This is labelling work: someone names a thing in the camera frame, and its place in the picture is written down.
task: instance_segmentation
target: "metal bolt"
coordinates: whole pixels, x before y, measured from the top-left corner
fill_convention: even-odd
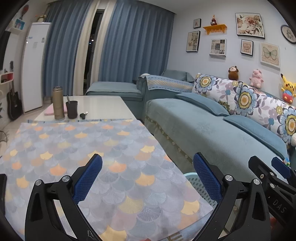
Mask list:
[[[40,179],[35,182],[35,185],[36,186],[39,186],[40,184],[41,184],[41,180]]]
[[[259,185],[260,184],[260,181],[258,179],[254,179],[253,181],[256,185]]]
[[[69,181],[70,180],[70,177],[69,176],[63,176],[63,178],[62,178],[62,181],[63,182],[67,182],[67,181]]]
[[[233,177],[230,176],[230,175],[226,175],[226,176],[225,176],[225,179],[226,179],[227,181],[232,181],[232,180],[233,180]]]

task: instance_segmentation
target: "blue gripper pad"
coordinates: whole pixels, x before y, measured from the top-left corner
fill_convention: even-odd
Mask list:
[[[219,203],[222,200],[221,184],[198,153],[193,157],[193,166],[210,198]]]
[[[76,182],[74,186],[74,195],[72,197],[76,205],[86,198],[91,186],[102,169],[102,166],[103,160],[100,155],[97,155]]]
[[[271,161],[272,167],[277,170],[283,178],[287,179],[291,177],[291,169],[287,167],[280,159],[274,157]]]

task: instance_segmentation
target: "round picture frame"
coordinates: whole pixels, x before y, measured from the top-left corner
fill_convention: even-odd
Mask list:
[[[281,33],[288,42],[291,44],[296,44],[296,37],[288,25],[281,26]]]

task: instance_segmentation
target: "pink pig plush toy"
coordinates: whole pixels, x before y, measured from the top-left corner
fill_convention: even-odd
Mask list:
[[[261,89],[263,79],[262,79],[262,72],[259,69],[255,69],[252,74],[252,78],[250,78],[251,84],[250,86],[253,86],[257,89]]]

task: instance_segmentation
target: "beige curtain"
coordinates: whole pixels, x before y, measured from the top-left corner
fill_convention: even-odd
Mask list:
[[[89,36],[91,34],[91,27],[94,20],[94,16],[96,14],[96,10],[98,9],[100,0],[93,0],[89,12],[85,18],[85,22],[81,31],[76,60],[75,60],[75,69],[74,69],[74,77],[73,77],[73,95],[83,95],[83,81],[84,81],[84,70],[85,70],[85,62],[86,55],[89,46]]]
[[[90,84],[98,81],[104,39],[105,39],[105,35],[107,32],[107,28],[108,28],[109,21],[112,16],[115,4],[116,4],[116,0],[109,0],[109,2],[107,3],[106,9],[104,11],[102,22],[101,22],[101,25],[100,25],[100,28],[98,31],[98,36],[96,39],[96,48],[94,51],[93,63],[92,63],[92,68],[91,68]]]

